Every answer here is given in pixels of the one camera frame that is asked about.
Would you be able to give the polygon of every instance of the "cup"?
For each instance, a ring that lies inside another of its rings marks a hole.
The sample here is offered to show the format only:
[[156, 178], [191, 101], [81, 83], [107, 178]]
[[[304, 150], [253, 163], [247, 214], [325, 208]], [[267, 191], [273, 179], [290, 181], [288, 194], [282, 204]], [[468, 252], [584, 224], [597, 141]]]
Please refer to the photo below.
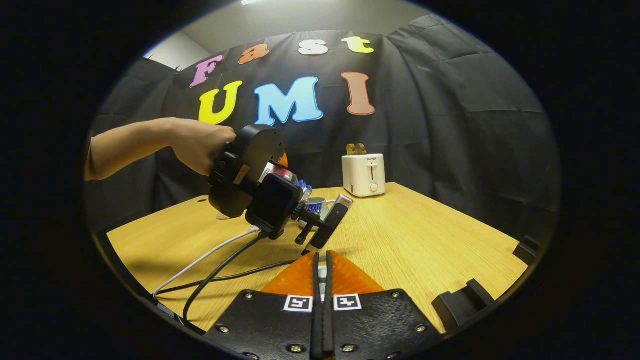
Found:
[[[319, 213], [320, 219], [324, 220], [326, 219], [326, 215], [329, 214], [329, 204], [333, 204], [334, 202], [335, 200], [327, 200], [324, 197], [310, 197], [307, 201], [307, 208], [312, 213]], [[301, 228], [304, 228], [305, 226], [307, 226], [307, 222], [300, 220], [298, 222], [298, 225]], [[311, 231], [316, 230], [318, 230], [318, 226], [314, 226], [311, 228]]]

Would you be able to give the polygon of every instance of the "white ceiling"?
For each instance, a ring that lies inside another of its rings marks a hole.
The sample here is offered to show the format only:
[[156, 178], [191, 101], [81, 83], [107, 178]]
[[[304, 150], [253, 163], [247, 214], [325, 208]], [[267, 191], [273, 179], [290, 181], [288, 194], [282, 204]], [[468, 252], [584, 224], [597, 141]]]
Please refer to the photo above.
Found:
[[312, 30], [387, 35], [430, 11], [404, 0], [240, 0], [182, 30], [211, 54], [265, 37]]

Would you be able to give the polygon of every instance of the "black fabric curtain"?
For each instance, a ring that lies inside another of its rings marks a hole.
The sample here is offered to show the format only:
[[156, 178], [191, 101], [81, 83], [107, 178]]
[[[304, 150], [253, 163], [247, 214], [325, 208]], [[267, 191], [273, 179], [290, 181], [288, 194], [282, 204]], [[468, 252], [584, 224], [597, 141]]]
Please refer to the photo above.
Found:
[[[370, 40], [356, 53], [341, 40]], [[326, 54], [298, 52], [321, 39]], [[267, 44], [269, 53], [240, 64], [242, 53]], [[219, 89], [212, 112], [225, 105], [223, 87], [241, 80], [233, 113], [220, 125], [239, 131], [258, 119], [256, 88], [275, 84], [286, 94], [305, 76], [315, 84], [318, 120], [296, 122], [292, 109], [281, 130], [289, 168], [314, 188], [342, 186], [341, 156], [349, 143], [382, 153], [388, 182], [396, 182], [472, 216], [518, 240], [553, 235], [560, 199], [557, 147], [543, 108], [525, 81], [487, 45], [436, 15], [419, 18], [387, 37], [311, 31], [234, 47], [190, 87], [196, 65], [181, 72], [150, 60], [135, 64], [98, 114], [95, 134], [158, 117], [198, 119], [200, 96]], [[343, 72], [367, 74], [376, 111], [354, 115]], [[207, 178], [183, 165], [169, 148], [105, 181], [87, 184], [95, 231], [112, 228], [208, 193]]]

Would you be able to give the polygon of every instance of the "wooden table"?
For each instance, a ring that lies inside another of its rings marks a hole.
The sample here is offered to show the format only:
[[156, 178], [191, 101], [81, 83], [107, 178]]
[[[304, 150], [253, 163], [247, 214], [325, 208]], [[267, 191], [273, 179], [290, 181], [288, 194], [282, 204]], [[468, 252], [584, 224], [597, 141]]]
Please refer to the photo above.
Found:
[[[313, 196], [336, 199], [343, 188], [316, 189]], [[218, 220], [206, 196], [183, 202], [111, 231], [116, 252], [149, 291], [190, 263], [251, 227], [244, 217]], [[261, 240], [229, 264], [218, 276], [232, 275], [280, 261], [296, 259], [303, 247], [300, 233], [289, 223], [277, 240]], [[205, 279], [250, 236], [222, 248], [171, 286]], [[433, 325], [444, 332], [431, 301], [457, 291], [475, 278], [493, 298], [501, 296], [526, 265], [512, 255], [517, 241], [494, 228], [395, 183], [379, 197], [355, 198], [355, 203], [326, 244], [358, 265], [389, 290], [404, 289]], [[208, 331], [243, 289], [260, 290], [285, 266], [231, 281], [208, 285], [189, 310], [189, 320]], [[160, 295], [161, 302], [182, 315], [194, 288]]]

